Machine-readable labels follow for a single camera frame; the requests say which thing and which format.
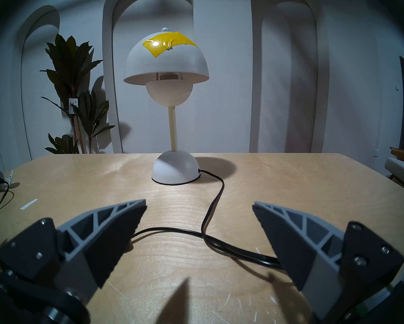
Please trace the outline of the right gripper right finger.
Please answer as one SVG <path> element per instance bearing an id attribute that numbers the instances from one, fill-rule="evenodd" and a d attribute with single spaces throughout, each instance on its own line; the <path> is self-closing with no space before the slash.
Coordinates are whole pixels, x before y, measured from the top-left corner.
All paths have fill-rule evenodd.
<path id="1" fill-rule="evenodd" d="M 345 231 L 302 211 L 256 201 L 253 212 L 317 321 L 362 321 L 357 307 L 394 280 L 404 256 L 359 221 Z"/>

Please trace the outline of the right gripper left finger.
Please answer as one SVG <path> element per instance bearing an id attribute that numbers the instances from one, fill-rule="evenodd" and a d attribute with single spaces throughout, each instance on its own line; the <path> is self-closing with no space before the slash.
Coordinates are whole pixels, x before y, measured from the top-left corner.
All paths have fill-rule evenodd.
<path id="1" fill-rule="evenodd" d="M 84 212 L 55 227 L 43 217 L 0 246 L 0 267 L 28 283 L 89 301 L 129 247 L 145 199 Z"/>

